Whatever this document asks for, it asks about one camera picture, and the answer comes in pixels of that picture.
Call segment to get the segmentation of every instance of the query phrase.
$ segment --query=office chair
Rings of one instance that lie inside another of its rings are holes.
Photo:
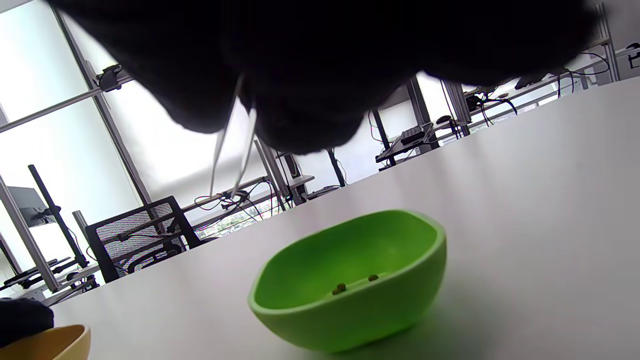
[[[172,196],[89,225],[86,233],[106,282],[204,243]]]

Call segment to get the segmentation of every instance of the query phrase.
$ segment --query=black cloth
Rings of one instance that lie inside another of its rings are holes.
[[[0,299],[0,347],[53,327],[53,311],[29,299]]]
[[[596,19],[581,0],[50,2],[187,129],[220,130],[244,73],[258,136],[298,154],[346,143],[364,113],[421,70],[494,85],[564,65]]]

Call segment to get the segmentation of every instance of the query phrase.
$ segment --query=yellow bowl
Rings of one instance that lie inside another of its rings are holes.
[[[88,326],[57,327],[0,348],[0,360],[87,360],[90,347]]]

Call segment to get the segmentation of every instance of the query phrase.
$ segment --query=white table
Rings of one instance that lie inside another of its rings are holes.
[[[640,359],[640,78],[524,113],[53,307],[90,358],[331,359],[246,304],[282,247],[346,219],[421,211],[447,231],[435,305],[342,359]]]

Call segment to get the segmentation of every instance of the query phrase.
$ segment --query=green bowl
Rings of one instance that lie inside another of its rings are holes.
[[[281,250],[260,271],[249,306],[294,345],[345,351],[413,325],[438,292],[446,257],[433,219],[373,213]],[[334,295],[339,284],[346,290]]]

